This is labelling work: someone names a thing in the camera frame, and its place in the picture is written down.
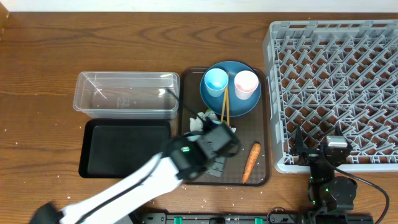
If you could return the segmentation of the white napkin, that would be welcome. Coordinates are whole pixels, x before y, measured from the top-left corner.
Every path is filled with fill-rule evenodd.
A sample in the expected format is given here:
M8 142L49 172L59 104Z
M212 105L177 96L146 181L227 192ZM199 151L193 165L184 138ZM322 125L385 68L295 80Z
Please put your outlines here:
M190 131L202 131L203 121L200 119L210 118L211 120L218 120L216 113L212 110L206 110L205 112L199 112L194 118L190 118Z

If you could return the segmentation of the orange carrot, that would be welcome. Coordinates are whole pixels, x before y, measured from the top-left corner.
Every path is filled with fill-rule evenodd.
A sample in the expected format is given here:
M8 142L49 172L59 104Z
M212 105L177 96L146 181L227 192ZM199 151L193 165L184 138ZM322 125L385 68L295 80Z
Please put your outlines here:
M261 145L256 142L253 144L253 146L250 150L250 153L248 155L248 159L246 161L246 165L245 165L243 177L242 177L243 184L245 184L248 181L260 153L261 153Z

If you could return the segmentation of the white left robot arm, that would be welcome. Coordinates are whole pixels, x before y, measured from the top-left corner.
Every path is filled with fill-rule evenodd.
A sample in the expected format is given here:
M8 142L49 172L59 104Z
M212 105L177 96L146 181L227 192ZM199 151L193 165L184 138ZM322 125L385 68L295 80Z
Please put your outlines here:
M183 182L197 179L219 157L232 157L241 143L224 123L206 121L201 132L170 139L140 169L110 188L57 210L49 202L38 208L31 223L116 223L148 201Z

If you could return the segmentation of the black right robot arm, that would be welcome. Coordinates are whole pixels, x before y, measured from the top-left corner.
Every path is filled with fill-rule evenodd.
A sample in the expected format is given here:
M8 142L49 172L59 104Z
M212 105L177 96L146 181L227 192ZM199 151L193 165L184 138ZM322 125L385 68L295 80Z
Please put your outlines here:
M358 185L349 177L337 177L335 170L352 150L340 129L310 148L304 144L302 128L297 128L290 153L298 156L298 165L310 168L307 194L313 203L297 217L298 223L348 223L346 212L354 209Z

